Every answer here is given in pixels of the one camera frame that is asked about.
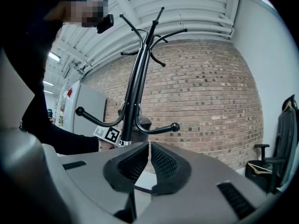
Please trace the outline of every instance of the black mesh grille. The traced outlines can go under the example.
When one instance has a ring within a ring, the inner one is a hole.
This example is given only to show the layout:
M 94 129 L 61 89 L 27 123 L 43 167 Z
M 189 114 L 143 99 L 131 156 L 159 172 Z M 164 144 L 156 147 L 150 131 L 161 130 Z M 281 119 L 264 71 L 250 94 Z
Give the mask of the black mesh grille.
M 255 210 L 230 182 L 218 184 L 217 187 L 240 219 L 248 216 Z
M 78 168 L 83 165 L 86 165 L 86 163 L 84 161 L 78 161 L 78 162 L 67 163 L 62 166 L 64 167 L 65 170 L 68 170 L 68 169 L 72 169 L 72 168 Z
M 149 147 L 144 146 L 138 152 L 122 160 L 117 165 L 117 169 L 123 176 L 136 183 L 148 163 L 148 156 Z
M 176 173 L 178 164 L 173 158 L 153 145 L 151 146 L 151 152 L 151 162 L 155 168 L 158 181 L 167 179 Z

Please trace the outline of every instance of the white wall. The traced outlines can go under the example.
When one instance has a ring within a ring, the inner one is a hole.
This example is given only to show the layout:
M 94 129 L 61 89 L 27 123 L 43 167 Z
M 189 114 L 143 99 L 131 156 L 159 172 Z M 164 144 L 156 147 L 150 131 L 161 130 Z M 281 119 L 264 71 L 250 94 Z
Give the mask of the white wall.
M 54 107 L 56 105 L 58 97 L 45 93 L 45 98 L 46 98 L 47 109 L 51 109 L 54 114 L 56 111 Z
M 299 101 L 299 51 L 278 13 L 261 0 L 239 0 L 232 42 L 257 84 L 263 107 L 266 157 L 272 156 L 283 101 Z

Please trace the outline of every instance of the white ceiling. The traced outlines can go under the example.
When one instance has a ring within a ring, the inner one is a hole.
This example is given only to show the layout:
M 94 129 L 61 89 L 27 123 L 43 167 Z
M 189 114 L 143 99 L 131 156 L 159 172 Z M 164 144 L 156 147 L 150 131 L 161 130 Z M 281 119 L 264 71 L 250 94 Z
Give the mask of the white ceiling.
M 123 13 L 137 28 L 149 29 L 161 6 L 165 10 L 156 28 L 164 35 L 181 28 L 187 33 L 171 39 L 230 39 L 239 0 L 109 0 L 109 12 L 114 15 L 114 26 L 103 34 L 96 28 L 81 28 L 64 24 L 52 52 L 61 57 L 59 62 L 49 58 L 45 81 L 54 87 L 45 90 L 59 95 L 63 85 L 78 81 L 89 71 L 120 57 L 122 50 L 138 47 L 137 36 L 119 17 Z

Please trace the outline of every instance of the air vent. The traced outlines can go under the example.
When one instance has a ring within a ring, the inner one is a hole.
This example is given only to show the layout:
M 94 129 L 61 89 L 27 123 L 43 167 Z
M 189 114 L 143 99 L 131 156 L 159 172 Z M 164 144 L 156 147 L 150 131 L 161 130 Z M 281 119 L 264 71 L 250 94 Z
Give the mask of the air vent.
M 252 205 L 230 182 L 218 184 L 217 187 L 240 219 L 254 212 Z
M 64 167 L 65 170 L 68 170 L 68 169 L 72 169 L 72 168 L 78 168 L 83 165 L 86 165 L 86 163 L 84 161 L 78 161 L 78 162 L 67 163 L 62 166 Z

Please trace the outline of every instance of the black sleeve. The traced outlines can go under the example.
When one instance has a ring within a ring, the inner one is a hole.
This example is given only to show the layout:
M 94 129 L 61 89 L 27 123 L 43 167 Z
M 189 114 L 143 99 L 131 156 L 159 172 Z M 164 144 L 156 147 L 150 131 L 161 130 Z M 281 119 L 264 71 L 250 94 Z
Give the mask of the black sleeve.
M 97 137 L 85 137 L 65 131 L 49 121 L 43 85 L 34 89 L 35 97 L 26 110 L 23 128 L 35 135 L 42 143 L 52 145 L 59 154 L 83 154 L 99 150 Z

